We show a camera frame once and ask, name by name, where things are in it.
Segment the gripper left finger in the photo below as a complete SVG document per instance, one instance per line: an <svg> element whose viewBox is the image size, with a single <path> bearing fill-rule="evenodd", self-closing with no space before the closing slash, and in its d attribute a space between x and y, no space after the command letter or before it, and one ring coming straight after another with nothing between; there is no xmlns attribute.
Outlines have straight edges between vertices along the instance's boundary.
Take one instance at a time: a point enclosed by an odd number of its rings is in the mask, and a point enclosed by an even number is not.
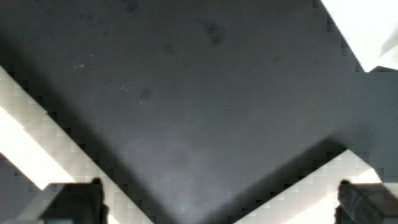
<svg viewBox="0 0 398 224"><path fill-rule="evenodd" d="M52 183L29 203L16 220L23 224L109 224L101 179Z"/></svg>

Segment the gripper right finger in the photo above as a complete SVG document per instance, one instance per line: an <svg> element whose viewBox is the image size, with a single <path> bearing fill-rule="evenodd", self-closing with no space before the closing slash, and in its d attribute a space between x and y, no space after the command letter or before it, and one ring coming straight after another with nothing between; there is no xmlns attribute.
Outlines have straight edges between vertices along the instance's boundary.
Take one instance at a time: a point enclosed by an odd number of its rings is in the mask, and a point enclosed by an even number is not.
<svg viewBox="0 0 398 224"><path fill-rule="evenodd" d="M398 183L352 183L338 187L334 224L398 224Z"/></svg>

